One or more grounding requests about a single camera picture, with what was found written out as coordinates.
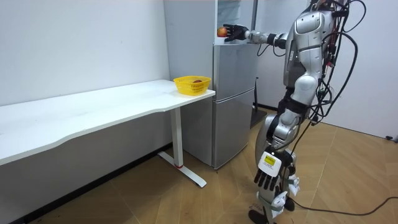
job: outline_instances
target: humanoid robot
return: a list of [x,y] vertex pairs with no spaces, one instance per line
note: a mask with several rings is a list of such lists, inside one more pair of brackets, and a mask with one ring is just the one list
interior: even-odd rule
[[228,31],[225,42],[249,39],[255,44],[286,49],[284,85],[287,91],[279,103],[277,114],[265,119],[256,141],[259,169],[254,182],[259,186],[257,197],[264,214],[251,210],[249,217],[254,223],[271,224],[283,208],[294,210],[289,194],[296,194],[299,190],[299,178],[295,175],[296,156],[287,147],[297,137],[314,97],[317,95],[319,99],[319,94],[324,94],[319,87],[325,83],[326,66],[334,66],[336,36],[342,33],[339,32],[341,18],[348,16],[347,10],[341,8],[349,7],[350,3],[312,0],[294,21],[288,34],[224,25]]

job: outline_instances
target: white table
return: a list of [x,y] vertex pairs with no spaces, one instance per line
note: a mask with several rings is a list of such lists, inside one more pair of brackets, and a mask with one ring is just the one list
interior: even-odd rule
[[0,106],[0,165],[52,149],[67,140],[151,113],[171,110],[174,158],[159,155],[200,187],[206,182],[183,165],[180,107],[211,96],[179,94],[156,80]]

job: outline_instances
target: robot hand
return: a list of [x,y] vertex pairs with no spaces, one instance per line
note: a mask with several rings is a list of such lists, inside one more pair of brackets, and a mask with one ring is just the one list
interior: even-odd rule
[[227,38],[225,38],[225,42],[229,42],[232,40],[245,40],[247,38],[247,33],[250,33],[249,29],[240,26],[240,25],[231,25],[231,24],[224,24],[224,27],[227,30]]

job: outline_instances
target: yellow label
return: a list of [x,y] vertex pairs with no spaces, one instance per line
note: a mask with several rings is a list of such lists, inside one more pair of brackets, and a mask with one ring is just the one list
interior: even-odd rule
[[275,159],[272,158],[271,156],[266,156],[266,158],[264,159],[264,162],[266,162],[269,165],[273,166],[275,164]]

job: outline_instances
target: freezer door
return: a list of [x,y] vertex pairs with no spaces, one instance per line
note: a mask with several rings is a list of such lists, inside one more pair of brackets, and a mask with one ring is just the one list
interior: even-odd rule
[[248,91],[256,79],[258,45],[214,46],[214,90],[216,101]]
[[214,102],[213,166],[220,168],[248,143],[254,90]]

